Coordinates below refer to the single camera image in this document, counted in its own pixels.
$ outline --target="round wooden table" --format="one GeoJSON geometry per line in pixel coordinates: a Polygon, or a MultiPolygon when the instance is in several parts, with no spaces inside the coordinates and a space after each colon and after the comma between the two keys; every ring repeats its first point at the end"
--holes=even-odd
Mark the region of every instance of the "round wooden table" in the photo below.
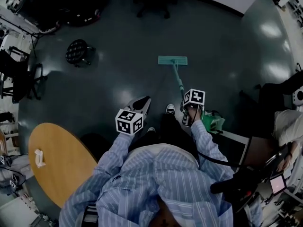
{"type": "Polygon", "coordinates": [[[91,175],[96,160],[82,142],[62,127],[42,123],[35,127],[28,143],[34,175],[47,196],[63,207],[69,196],[91,175]],[[43,151],[45,166],[38,168],[35,150],[43,151]]]}

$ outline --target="round stool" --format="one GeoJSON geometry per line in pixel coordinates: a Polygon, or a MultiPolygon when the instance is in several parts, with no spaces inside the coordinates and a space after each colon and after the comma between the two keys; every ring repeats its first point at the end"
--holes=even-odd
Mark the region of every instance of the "round stool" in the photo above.
{"type": "Polygon", "coordinates": [[[84,59],[87,55],[88,49],[92,51],[96,50],[94,47],[89,47],[84,40],[75,40],[67,48],[65,58],[69,64],[73,64],[75,67],[79,67],[77,63],[80,61],[83,61],[87,65],[90,65],[91,63],[84,59]]]}

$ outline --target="screen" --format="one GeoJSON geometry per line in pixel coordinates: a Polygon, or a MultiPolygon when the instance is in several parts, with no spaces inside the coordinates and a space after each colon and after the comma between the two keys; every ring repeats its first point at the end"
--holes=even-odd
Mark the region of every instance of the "screen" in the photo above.
{"type": "Polygon", "coordinates": [[[273,194],[277,193],[278,191],[281,191],[286,187],[282,176],[278,176],[274,179],[271,179],[270,184],[271,184],[271,188],[273,189],[273,194]]]}

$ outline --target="gray floor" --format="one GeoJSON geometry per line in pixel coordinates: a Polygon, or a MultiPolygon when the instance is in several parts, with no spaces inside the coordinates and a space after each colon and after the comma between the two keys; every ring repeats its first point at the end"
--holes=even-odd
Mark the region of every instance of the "gray floor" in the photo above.
{"type": "MultiPolygon", "coordinates": [[[[219,111],[226,119],[224,129],[235,133],[245,128],[239,123],[239,91],[257,97],[254,85],[282,82],[294,72],[272,0],[257,0],[244,18],[197,0],[171,5],[168,20],[158,12],[138,19],[139,8],[132,0],[111,0],[98,22],[64,26],[39,41],[38,60],[48,80],[40,86],[41,101],[23,99],[19,105],[25,152],[31,131],[43,122],[56,123],[78,137],[97,132],[113,141],[116,113],[139,96],[152,97],[147,127],[158,128],[165,106],[173,103],[178,108],[181,102],[172,69],[159,66],[158,55],[188,57],[188,66],[179,69],[185,88],[204,90],[205,108],[219,111]],[[66,48],[78,38],[97,48],[90,67],[75,68],[65,61],[66,48]]],[[[28,185],[39,209],[58,217],[60,209],[36,180],[28,185]]]]}

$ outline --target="blue striped shirt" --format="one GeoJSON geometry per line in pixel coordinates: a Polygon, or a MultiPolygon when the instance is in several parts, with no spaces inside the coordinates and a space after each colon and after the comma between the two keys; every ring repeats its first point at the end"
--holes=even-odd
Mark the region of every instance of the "blue striped shirt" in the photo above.
{"type": "MultiPolygon", "coordinates": [[[[227,161],[201,121],[194,122],[191,130],[201,153],[227,161]]],[[[233,226],[231,204],[221,193],[210,192],[211,184],[232,178],[230,167],[201,156],[198,167],[170,148],[163,148],[156,156],[148,150],[140,151],[124,164],[132,140],[123,134],[116,138],[93,175],[65,203],[60,227],[74,227],[79,213],[92,203],[97,207],[99,226],[147,227],[159,211],[157,196],[181,226],[233,226]]],[[[260,226],[260,205],[250,213],[251,222],[260,226]]]]}

